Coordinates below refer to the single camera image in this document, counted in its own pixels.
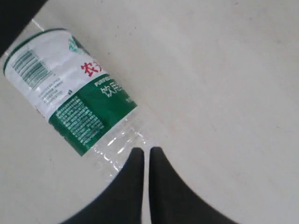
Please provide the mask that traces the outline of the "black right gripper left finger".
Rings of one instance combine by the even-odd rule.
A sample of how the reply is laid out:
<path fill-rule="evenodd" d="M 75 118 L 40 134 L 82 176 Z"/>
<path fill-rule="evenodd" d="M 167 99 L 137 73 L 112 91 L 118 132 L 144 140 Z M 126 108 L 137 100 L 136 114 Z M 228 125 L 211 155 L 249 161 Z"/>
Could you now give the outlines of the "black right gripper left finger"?
<path fill-rule="evenodd" d="M 140 224 L 144 187 L 144 151 L 133 148 L 108 187 L 64 224 Z"/>

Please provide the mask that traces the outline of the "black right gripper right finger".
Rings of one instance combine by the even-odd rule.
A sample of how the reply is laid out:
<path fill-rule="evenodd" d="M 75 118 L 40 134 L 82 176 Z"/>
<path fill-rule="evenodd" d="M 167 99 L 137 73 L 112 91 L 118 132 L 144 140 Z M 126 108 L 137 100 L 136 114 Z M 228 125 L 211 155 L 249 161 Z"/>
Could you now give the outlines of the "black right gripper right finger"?
<path fill-rule="evenodd" d="M 153 224 L 242 223 L 194 192 L 158 146 L 149 152 L 149 210 Z"/>

